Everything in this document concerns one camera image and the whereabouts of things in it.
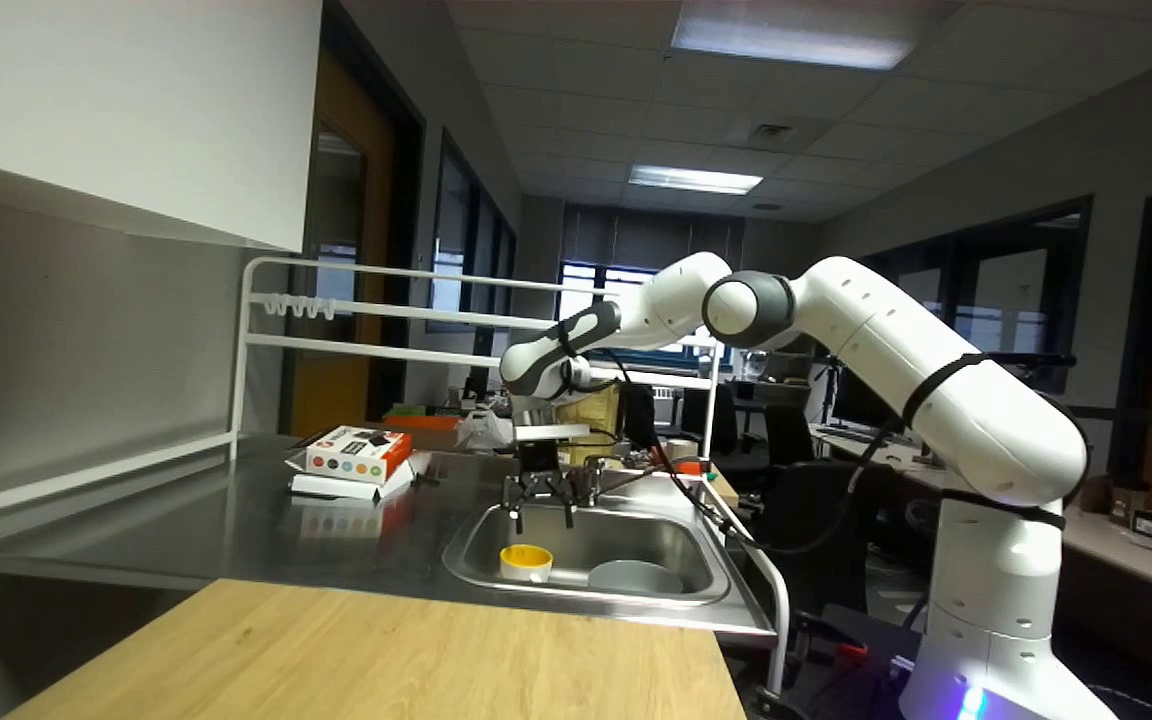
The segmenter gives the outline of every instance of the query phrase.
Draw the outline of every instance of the stainless steel sink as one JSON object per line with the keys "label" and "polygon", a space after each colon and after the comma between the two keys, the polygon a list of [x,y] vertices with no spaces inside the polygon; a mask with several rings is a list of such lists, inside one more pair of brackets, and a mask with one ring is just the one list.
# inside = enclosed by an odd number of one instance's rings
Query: stainless steel sink
{"label": "stainless steel sink", "polygon": [[[549,575],[500,575],[500,547],[545,543]],[[522,505],[522,525],[500,505],[484,508],[442,547],[442,569],[466,584],[590,603],[710,603],[729,597],[732,573],[690,510]]]}

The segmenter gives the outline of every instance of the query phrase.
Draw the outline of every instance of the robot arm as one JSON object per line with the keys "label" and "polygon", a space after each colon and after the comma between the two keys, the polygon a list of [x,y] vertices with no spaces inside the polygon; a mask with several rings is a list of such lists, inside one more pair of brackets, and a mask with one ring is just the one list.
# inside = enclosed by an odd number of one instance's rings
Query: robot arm
{"label": "robot arm", "polygon": [[978,497],[1040,508],[1068,497],[1089,445],[1068,415],[983,358],[926,309],[852,261],[819,261],[803,274],[729,271],[696,252],[641,292],[561,320],[500,358],[512,397],[561,392],[568,354],[586,346],[659,346],[696,327],[735,346],[780,346],[797,332],[840,354],[904,422]]}

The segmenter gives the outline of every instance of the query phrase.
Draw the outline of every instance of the stainless steel countertop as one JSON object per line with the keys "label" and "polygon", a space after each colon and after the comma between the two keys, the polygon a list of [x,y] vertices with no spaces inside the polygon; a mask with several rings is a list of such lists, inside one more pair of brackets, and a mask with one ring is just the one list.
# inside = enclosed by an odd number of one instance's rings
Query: stainless steel countertop
{"label": "stainless steel countertop", "polygon": [[393,597],[624,615],[710,627],[725,639],[773,639],[773,622],[732,565],[732,591],[699,608],[571,603],[456,579],[442,547],[500,500],[512,457],[436,452],[428,472],[389,505],[308,500],[286,493],[293,439],[244,439],[241,458],[217,457],[68,519],[0,539],[0,575],[204,586],[217,575],[360,586]]}

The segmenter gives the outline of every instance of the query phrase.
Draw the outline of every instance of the cabinet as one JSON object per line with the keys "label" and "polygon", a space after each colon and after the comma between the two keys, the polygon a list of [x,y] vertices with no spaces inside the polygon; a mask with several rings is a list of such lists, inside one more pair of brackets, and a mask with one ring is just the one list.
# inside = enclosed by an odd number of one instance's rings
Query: cabinet
{"label": "cabinet", "polygon": [[301,247],[321,0],[0,0],[0,199]]}

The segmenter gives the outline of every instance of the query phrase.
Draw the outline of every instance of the fluorescent light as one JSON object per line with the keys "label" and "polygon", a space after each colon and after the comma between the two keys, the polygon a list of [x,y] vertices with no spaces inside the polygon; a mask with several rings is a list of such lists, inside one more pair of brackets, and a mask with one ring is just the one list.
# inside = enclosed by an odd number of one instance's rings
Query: fluorescent light
{"label": "fluorescent light", "polygon": [[747,195],[760,183],[760,175],[634,163],[628,170],[628,183],[673,189],[673,193]]}
{"label": "fluorescent light", "polygon": [[685,0],[673,49],[833,62],[897,68],[949,0]]}

